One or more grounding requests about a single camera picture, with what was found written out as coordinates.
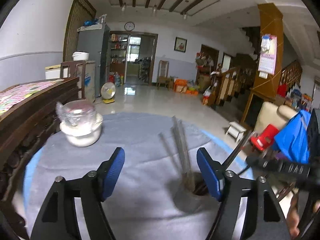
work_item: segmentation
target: metal bolt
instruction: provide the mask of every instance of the metal bolt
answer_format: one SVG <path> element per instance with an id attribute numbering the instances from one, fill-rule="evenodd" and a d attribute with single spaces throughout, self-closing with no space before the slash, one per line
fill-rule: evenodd
<path id="1" fill-rule="evenodd" d="M 90 178 L 95 177 L 96 175 L 97 175 L 97 172 L 96 172 L 96 171 L 89 171 L 89 172 L 88 172 L 88 176 L 89 176 Z"/>
<path id="2" fill-rule="evenodd" d="M 267 179 L 263 176 L 260 176 L 258 177 L 258 180 L 261 182 L 261 183 L 265 183 L 267 181 Z"/>
<path id="3" fill-rule="evenodd" d="M 55 182 L 60 182 L 60 181 L 62 181 L 62 180 L 63 180 L 63 177 L 62 177 L 62 176 L 57 176 L 57 177 L 54 179 Z"/>
<path id="4" fill-rule="evenodd" d="M 226 176 L 232 178 L 235 175 L 233 171 L 226 171 Z"/>

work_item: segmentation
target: picture frame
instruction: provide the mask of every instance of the picture frame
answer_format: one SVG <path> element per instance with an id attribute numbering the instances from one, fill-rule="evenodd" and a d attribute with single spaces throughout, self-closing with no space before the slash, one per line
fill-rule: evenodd
<path id="1" fill-rule="evenodd" d="M 174 50 L 185 53 L 186 47 L 187 47 L 187 40 L 176 37 L 176 41 L 174 43 Z"/>

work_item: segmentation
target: clock face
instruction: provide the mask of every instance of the clock face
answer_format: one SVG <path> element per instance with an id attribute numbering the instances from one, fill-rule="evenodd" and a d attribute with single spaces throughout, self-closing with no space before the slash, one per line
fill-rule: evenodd
<path id="1" fill-rule="evenodd" d="M 132 31 L 134 29 L 134 23 L 133 22 L 127 22 L 125 25 L 124 25 L 124 28 L 127 30 L 127 31 Z"/>

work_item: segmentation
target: white pot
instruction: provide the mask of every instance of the white pot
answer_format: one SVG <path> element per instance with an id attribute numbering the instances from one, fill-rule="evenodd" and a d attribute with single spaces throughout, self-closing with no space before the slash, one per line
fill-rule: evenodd
<path id="1" fill-rule="evenodd" d="M 73 58 L 73 60 L 88 60 L 89 53 L 76 51 L 74 54 L 72 54 L 72 58 Z"/>
<path id="2" fill-rule="evenodd" d="M 72 145 L 77 147 L 87 147 L 94 144 L 99 139 L 102 128 L 102 120 L 102 115 L 97 114 L 97 121 L 92 126 L 91 131 L 71 128 L 67 126 L 65 122 L 60 123 L 60 129 L 66 135 L 67 140 Z"/>

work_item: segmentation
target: gray refrigerator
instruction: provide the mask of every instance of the gray refrigerator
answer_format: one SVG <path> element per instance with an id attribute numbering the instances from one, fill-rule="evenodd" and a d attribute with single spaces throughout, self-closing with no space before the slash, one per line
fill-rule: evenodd
<path id="1" fill-rule="evenodd" d="M 109 80 L 110 72 L 110 28 L 106 24 L 96 24 L 78 29 L 77 51 L 89 53 L 89 60 L 95 61 L 95 97 Z"/>

